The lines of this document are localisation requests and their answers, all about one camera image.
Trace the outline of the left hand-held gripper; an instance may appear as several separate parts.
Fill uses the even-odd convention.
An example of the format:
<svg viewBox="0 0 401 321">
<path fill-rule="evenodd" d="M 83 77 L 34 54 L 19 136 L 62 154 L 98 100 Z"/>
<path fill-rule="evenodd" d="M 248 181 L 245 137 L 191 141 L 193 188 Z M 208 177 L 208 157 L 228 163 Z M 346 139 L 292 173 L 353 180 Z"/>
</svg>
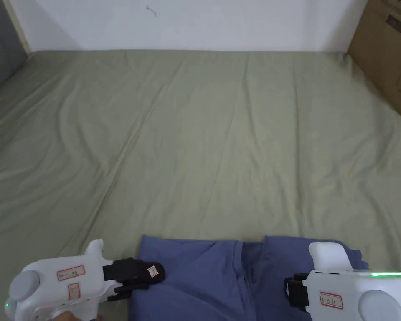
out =
<svg viewBox="0 0 401 321">
<path fill-rule="evenodd" d="M 100 303 L 129 299 L 134 290 L 165 280 L 161 263 L 135 258 L 122 263 L 120 282 L 131 284 L 106 280 L 103 268 L 112 261 L 103 257 L 103 246 L 96 239 L 83 255 L 46 258 L 24 267 L 9 287 L 4 307 L 8 319 L 51 321 L 69 311 L 81 321 L 95 321 Z"/>
</svg>

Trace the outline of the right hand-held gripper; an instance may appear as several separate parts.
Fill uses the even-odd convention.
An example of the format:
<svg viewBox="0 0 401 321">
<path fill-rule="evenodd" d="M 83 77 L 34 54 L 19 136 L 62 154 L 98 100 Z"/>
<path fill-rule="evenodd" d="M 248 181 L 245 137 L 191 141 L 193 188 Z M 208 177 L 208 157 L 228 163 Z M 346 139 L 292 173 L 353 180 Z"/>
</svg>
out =
<svg viewBox="0 0 401 321">
<path fill-rule="evenodd" d="M 343 246 L 309 245 L 314 269 L 284 280 L 291 307 L 314 321 L 401 321 L 401 272 L 354 269 Z M 308 305 L 305 307 L 305 288 Z"/>
</svg>

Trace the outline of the person's left hand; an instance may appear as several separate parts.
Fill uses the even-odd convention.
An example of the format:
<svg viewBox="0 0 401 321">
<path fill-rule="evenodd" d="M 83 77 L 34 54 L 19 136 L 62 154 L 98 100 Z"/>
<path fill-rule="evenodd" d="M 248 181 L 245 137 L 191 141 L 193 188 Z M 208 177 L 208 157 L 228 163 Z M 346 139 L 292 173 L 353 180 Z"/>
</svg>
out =
<svg viewBox="0 0 401 321">
<path fill-rule="evenodd" d="M 65 311 L 62 314 L 56 316 L 53 321 L 81 321 L 81 319 L 74 316 L 71 311 Z M 103 321 L 103 317 L 97 314 L 96 318 L 91 321 Z"/>
</svg>

